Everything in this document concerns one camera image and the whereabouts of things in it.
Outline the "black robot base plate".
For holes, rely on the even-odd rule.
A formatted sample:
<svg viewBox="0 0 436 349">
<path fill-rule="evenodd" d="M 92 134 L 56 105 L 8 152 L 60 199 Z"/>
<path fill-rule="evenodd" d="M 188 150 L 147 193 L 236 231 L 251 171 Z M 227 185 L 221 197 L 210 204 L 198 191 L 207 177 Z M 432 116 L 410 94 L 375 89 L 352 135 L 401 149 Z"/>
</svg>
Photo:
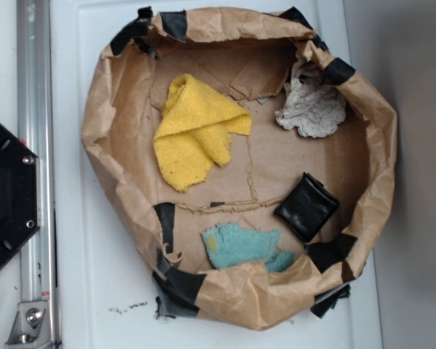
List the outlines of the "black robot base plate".
<svg viewBox="0 0 436 349">
<path fill-rule="evenodd" d="M 39 158 L 0 123 L 0 270 L 39 229 Z"/>
</svg>

